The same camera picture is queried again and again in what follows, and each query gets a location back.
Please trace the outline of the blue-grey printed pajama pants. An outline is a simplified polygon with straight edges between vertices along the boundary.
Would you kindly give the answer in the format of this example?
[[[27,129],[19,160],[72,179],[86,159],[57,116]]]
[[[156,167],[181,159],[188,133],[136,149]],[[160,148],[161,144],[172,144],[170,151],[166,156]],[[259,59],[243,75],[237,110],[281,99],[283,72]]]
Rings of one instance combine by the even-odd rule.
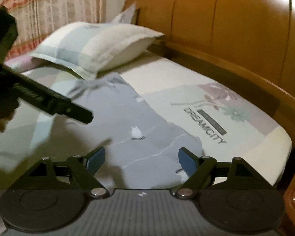
[[[167,122],[117,73],[91,81],[53,86],[93,112],[87,125],[66,116],[49,116],[22,104],[0,134],[0,189],[8,188],[42,157],[64,161],[104,147],[96,178],[108,189],[161,189],[183,183],[178,151],[203,155],[202,142]]]

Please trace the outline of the patchwork pastel bed sheet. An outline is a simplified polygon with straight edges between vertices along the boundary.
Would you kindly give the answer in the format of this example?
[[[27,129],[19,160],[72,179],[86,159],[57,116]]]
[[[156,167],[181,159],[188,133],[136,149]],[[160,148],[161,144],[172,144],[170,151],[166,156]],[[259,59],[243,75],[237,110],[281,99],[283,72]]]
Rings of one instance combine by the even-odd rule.
[[[119,74],[167,122],[198,137],[203,155],[223,162],[242,157],[270,184],[280,180],[291,139],[268,114],[236,92],[148,52],[111,73]],[[28,76],[52,89],[57,83],[79,80],[52,65]]]

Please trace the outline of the red beige patterned curtain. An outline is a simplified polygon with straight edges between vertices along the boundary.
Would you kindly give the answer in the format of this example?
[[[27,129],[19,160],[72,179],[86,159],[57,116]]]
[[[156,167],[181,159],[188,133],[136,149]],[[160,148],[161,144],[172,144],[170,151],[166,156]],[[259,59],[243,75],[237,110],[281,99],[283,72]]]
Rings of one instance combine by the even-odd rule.
[[[69,23],[105,20],[105,0],[0,0],[16,18],[18,38],[7,60],[34,50],[47,36]]]

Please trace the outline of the green plaid pillow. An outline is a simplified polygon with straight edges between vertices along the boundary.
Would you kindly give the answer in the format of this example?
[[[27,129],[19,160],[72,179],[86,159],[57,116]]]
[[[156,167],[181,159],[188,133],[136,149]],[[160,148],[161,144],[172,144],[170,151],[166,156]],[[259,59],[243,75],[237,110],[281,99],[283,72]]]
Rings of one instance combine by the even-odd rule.
[[[71,69],[83,79],[140,56],[164,36],[147,27],[124,23],[69,23],[53,32],[30,56]]]

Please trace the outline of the grey floral back pillow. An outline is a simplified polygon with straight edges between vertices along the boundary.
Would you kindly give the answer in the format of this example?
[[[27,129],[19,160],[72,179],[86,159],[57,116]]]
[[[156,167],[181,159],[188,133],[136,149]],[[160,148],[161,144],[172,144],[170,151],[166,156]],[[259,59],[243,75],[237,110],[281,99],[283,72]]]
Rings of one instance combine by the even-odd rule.
[[[136,3],[132,3],[132,5],[118,14],[111,23],[124,23],[124,24],[132,24],[135,25],[137,22],[138,10],[136,9]]]

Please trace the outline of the brown wooden headboard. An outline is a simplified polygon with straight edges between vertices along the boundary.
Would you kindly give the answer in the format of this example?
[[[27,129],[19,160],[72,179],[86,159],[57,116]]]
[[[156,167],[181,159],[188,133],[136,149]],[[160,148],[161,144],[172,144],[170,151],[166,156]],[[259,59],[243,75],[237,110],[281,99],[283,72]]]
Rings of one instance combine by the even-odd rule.
[[[161,45],[208,62],[203,73],[250,99],[295,144],[295,0],[125,0],[137,24],[160,32]]]

